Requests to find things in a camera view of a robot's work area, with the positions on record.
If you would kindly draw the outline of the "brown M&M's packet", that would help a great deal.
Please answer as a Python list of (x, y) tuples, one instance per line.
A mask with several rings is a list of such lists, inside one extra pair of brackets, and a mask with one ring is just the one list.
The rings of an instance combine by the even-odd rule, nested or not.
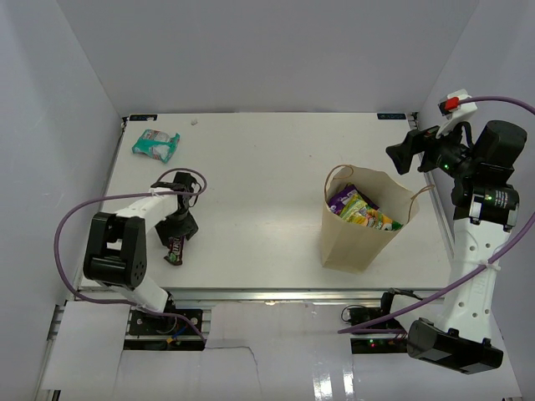
[(183, 247), (185, 237), (169, 237), (167, 243), (168, 252), (164, 259), (172, 266), (181, 266), (183, 263)]

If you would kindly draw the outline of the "green Fox's candy bag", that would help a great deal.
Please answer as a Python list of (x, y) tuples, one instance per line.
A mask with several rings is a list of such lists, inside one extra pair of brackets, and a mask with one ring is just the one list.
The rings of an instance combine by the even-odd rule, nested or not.
[(398, 231), (403, 225), (372, 208), (359, 194), (353, 195), (339, 213), (346, 222), (382, 231)]

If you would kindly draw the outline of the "purple Fox's candy bag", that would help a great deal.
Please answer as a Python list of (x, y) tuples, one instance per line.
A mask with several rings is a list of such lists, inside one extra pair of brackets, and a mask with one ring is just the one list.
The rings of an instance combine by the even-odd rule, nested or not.
[(354, 195), (360, 196), (357, 187), (354, 184), (347, 184), (329, 199), (327, 206), (331, 212), (338, 215)]

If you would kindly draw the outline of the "brown paper bag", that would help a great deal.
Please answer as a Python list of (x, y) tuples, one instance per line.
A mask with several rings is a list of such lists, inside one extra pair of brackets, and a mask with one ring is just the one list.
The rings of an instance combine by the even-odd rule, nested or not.
[[(343, 221), (327, 206), (329, 199), (347, 184), (354, 184), (374, 209), (398, 221), (398, 231), (382, 231)], [(413, 192), (384, 171), (336, 165), (327, 174), (323, 188), (320, 229), (321, 264), (325, 268), (357, 273), (366, 270), (375, 258), (398, 236), (404, 236), (420, 211), (419, 197), (434, 188), (426, 185)]]

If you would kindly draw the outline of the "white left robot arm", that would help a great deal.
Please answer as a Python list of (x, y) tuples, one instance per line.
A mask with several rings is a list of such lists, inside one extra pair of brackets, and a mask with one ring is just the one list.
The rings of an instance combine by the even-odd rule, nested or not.
[(190, 171), (178, 170), (171, 181), (158, 180), (150, 194), (114, 213), (94, 215), (84, 256), (84, 277), (109, 287), (136, 307), (149, 311), (148, 323), (159, 333), (176, 325), (171, 295), (147, 273), (147, 234), (155, 230), (172, 266), (183, 262), (184, 245), (197, 232), (190, 212), (201, 185)]

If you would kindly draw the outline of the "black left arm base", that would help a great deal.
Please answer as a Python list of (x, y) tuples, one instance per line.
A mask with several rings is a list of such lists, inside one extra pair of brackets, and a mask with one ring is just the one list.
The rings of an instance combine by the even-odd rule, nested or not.
[[(201, 309), (176, 309), (175, 314), (180, 314), (201, 331), (203, 311)], [(156, 317), (134, 310), (130, 315), (130, 325), (127, 333), (131, 336), (196, 336), (196, 332), (182, 319), (174, 317)]]

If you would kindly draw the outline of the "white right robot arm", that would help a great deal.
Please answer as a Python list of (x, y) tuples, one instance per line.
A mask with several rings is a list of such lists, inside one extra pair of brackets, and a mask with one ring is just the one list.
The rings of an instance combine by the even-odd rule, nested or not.
[(476, 141), (460, 122), (446, 136), (438, 127), (413, 129), (398, 145), (387, 147), (401, 174), (422, 154), (420, 172), (440, 169), (454, 180), (454, 251), (450, 281), (484, 270), (448, 292), (438, 315), (424, 307), (411, 312), (391, 303), (377, 312), (379, 326), (407, 332), (410, 357), (466, 375), (499, 368), (502, 350), (492, 345), (490, 313), (499, 266), (490, 259), (503, 249), (517, 222), (519, 194), (508, 184), (527, 132), (501, 120), (488, 122)]

